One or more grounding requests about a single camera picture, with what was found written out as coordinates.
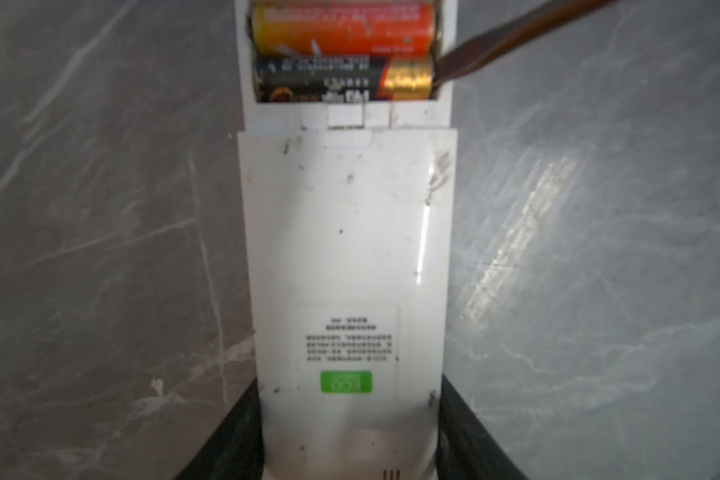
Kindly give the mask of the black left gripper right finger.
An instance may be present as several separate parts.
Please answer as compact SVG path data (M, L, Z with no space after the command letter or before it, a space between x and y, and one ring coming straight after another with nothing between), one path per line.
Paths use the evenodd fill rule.
M436 470L444 480L527 480L446 376L442 377Z

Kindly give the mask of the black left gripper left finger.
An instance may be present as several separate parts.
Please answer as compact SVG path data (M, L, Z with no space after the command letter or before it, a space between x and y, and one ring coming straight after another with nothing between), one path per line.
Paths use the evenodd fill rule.
M259 387L254 379L176 480L260 480L264 473Z

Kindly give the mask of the black handled screwdriver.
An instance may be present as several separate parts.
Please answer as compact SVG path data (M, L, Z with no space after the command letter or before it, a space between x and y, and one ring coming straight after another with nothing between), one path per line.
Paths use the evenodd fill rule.
M612 0L554 0L477 35L435 61L433 86L482 69L511 51L605 7Z

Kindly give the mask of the black gold AA battery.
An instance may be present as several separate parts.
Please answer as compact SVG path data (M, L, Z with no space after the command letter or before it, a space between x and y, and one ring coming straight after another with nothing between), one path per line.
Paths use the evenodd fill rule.
M253 73L261 103L426 100L433 79L434 63L428 55L262 57Z

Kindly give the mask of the orange red AA battery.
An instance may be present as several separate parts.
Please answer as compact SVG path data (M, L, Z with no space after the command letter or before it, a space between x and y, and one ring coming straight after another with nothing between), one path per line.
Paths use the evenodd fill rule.
M265 56L424 54L437 9L431 1L257 4L248 25Z

